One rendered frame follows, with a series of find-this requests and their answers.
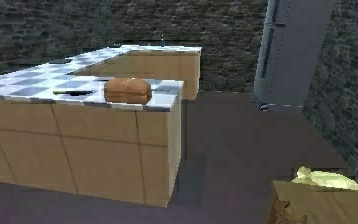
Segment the brown cardboard bin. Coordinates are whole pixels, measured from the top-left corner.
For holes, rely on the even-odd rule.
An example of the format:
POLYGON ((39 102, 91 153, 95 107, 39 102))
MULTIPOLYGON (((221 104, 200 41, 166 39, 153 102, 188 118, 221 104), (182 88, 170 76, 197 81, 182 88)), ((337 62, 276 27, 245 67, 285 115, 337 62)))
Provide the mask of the brown cardboard bin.
POLYGON ((272 182, 263 224, 358 224, 358 191, 272 182))

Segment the brown bread loaf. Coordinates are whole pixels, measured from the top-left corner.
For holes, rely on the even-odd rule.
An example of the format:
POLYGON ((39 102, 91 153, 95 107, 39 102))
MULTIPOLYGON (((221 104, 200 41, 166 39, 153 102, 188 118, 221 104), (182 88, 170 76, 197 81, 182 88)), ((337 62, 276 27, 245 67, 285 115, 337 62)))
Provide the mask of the brown bread loaf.
POLYGON ((146 105, 152 98, 151 85, 139 78, 112 78, 104 84, 107 102, 146 105))

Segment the pale yellow bag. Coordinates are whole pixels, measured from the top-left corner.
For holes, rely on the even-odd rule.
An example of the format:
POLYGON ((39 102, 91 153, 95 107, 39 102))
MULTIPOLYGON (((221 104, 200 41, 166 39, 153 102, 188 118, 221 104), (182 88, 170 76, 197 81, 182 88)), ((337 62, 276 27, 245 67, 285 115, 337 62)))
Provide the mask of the pale yellow bag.
POLYGON ((358 191, 358 183, 355 180, 338 173, 320 170, 312 171, 305 166, 297 170, 296 177, 293 178, 291 182, 358 191))

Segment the grey fridge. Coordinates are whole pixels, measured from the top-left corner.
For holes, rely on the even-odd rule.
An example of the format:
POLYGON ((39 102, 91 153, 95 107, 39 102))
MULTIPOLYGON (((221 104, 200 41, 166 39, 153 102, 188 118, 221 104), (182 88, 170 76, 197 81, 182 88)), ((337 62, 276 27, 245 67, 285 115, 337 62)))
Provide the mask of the grey fridge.
POLYGON ((337 0, 268 0, 252 99, 261 111, 302 111, 337 0))

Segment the wooden counter with checkered top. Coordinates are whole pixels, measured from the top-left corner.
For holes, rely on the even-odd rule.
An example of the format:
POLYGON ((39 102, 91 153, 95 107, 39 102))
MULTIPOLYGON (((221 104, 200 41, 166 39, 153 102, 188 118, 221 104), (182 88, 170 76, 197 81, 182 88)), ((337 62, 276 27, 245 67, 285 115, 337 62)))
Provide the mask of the wooden counter with checkered top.
POLYGON ((0 75, 0 182, 165 207, 181 160, 183 79, 197 79, 201 50, 107 47, 0 75), (104 84, 154 57, 175 76, 146 77, 146 104, 107 102, 104 84), (89 95, 54 95, 87 90, 89 95))

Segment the black knife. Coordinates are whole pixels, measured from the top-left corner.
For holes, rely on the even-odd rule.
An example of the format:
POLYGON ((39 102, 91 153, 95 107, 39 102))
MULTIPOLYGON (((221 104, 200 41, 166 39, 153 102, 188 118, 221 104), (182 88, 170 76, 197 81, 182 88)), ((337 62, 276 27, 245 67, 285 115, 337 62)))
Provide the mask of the black knife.
POLYGON ((53 91, 54 95, 69 95, 69 96, 81 96, 92 94, 93 91, 87 90, 63 90, 63 91, 53 91))

